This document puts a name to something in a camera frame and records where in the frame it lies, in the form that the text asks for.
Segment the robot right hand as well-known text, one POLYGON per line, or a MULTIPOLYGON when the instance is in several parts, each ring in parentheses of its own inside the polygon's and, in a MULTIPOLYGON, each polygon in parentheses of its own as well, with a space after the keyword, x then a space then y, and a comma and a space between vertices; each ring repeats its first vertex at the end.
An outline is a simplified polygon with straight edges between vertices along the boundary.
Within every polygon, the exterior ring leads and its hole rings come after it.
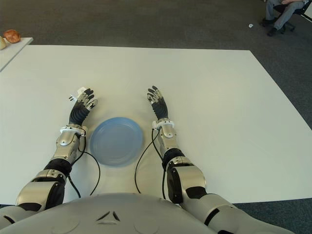
POLYGON ((158 120, 168 118, 168 108, 163 95, 156 86, 148 89, 147 99, 158 120))

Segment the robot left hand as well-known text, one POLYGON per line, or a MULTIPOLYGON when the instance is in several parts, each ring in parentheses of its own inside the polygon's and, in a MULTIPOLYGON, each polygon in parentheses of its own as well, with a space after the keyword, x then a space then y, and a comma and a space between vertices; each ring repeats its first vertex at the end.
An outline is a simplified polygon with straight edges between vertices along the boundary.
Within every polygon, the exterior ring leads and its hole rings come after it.
POLYGON ((75 101, 75 104, 69 115, 69 124, 82 126, 83 122, 93 110, 98 100, 95 98, 94 91, 91 88, 81 87, 78 89, 78 96, 70 95, 70 101, 75 101))

